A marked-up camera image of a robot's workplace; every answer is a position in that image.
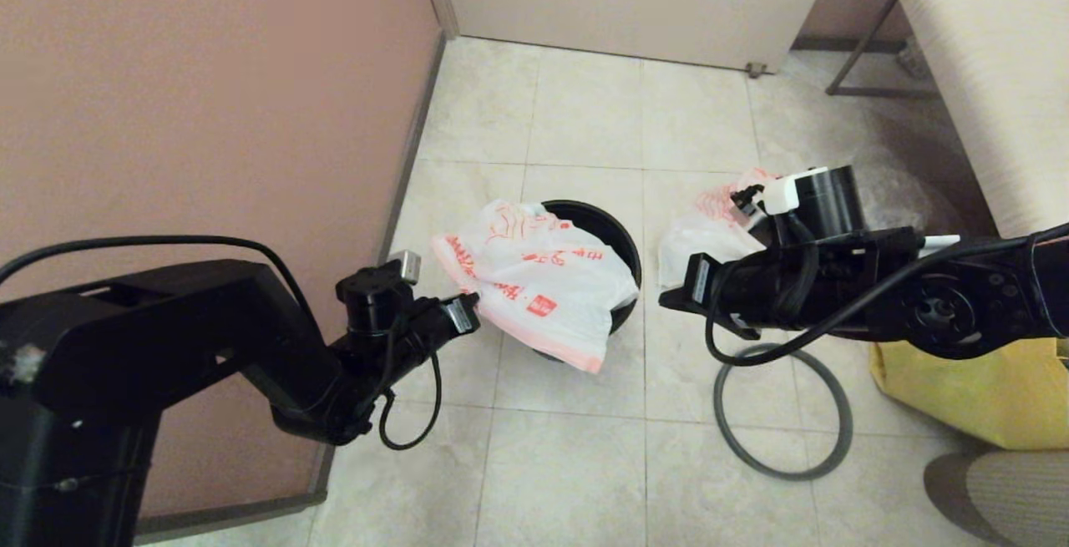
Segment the metal leg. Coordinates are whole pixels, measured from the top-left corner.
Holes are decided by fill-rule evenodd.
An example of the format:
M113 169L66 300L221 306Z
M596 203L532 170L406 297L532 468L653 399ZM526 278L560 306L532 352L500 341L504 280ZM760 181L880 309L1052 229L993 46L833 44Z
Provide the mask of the metal leg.
M842 68L840 68L839 71L839 75L836 75L835 79L832 79L831 85L827 87L827 90L824 90L825 93L828 93L830 95L836 95L836 94L871 95L871 97L939 97L939 94L928 93L928 91L924 90L890 90L890 88L840 88L839 87L840 83L842 83L842 80L847 78L847 75L848 73L850 73L851 68L854 67L854 64L857 63L857 60L862 57L862 53L865 51L866 48L868 48L869 42L872 41L872 37L876 35L876 32L880 30L880 27L883 25L883 21L887 20L887 17L889 17L890 15L890 11L895 10L895 4L897 3L898 0L887 0L883 4L882 10L880 10L880 15L877 18L876 25L872 26L872 28L868 31L868 33L865 34L864 37L862 37L862 41L857 42L857 48L854 48L854 51L850 52L850 59L848 59L847 63L842 65Z

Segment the white plastic bag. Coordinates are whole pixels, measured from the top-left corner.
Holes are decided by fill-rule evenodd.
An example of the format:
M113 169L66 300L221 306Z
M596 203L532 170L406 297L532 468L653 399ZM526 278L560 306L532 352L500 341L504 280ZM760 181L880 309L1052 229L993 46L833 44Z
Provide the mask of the white plastic bag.
M672 220L671 228L661 238L657 256L661 265L657 282L664 288L682 285L691 254L708 253L717 262L733 262L746 254L763 251L764 246L754 238L742 223L731 193L764 185L776 175L754 168L740 175L737 182L699 193L698 198Z
M479 314L527 346L598 373L610 312L638 297L623 259L542 205L493 201L456 234L431 241Z

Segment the yellow bag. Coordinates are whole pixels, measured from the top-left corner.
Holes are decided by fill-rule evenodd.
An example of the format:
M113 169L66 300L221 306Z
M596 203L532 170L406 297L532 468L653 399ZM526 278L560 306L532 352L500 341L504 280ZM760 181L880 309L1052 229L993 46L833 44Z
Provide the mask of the yellow bag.
M1003 449L1069 448L1069 371L1054 339L965 361L886 342L872 345L869 369L885 394Z

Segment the pink wall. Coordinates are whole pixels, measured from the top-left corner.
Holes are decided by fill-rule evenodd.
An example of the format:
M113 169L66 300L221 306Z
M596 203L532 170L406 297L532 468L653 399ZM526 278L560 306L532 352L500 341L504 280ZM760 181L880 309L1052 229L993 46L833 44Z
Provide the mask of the pink wall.
M95 235L245 236L337 337L334 283L377 254L438 31L430 0L0 0L0 261ZM0 300L211 256L254 259L71 254ZM313 452L234 380L168 413L146 512L304 491Z
M817 0L802 26L802 36L859 37L872 27L885 0ZM883 41L901 41L912 33L901 7L893 12L878 34Z

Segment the black rubber ring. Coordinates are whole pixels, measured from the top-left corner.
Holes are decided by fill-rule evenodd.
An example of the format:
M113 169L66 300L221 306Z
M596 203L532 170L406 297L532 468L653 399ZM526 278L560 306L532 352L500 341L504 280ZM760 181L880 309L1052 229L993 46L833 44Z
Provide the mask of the black rubber ring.
M775 348L773 344L761 344L755 346L748 346L747 348L739 351L737 357L745 357L748 354L763 353L768 349ZM808 470L803 470L801 472L786 472L783 470L776 470L765 466L755 458L747 452L739 440L735 439L734 434L731 433L731 428L728 425L728 420L724 413L724 382L728 378L728 374L731 372L733 365L725 365L716 374L716 380L713 384L713 413L716 415L716 425L721 429L721 434L724 434L724 440L728 443L728 448L739 456L747 466L754 468L755 470L772 476L774 479L779 479L784 481L791 482L803 482L811 481L814 479L819 479L826 475L832 470L839 467L842 460L846 459L847 453L850 451L850 443L854 438L854 418L850 410L850 400L847 398L847 393L842 390L842 385L839 380L835 378L835 375L827 365L821 363L820 360L812 357L811 354L805 351L794 351L791 353L791 357L802 361L802 363L809 365L814 372L817 372L817 376L820 376L821 380L827 385L828 390L832 391L832 398L835 400L835 407L839 412L839 436L835 441L835 448L832 449L832 453L828 456Z

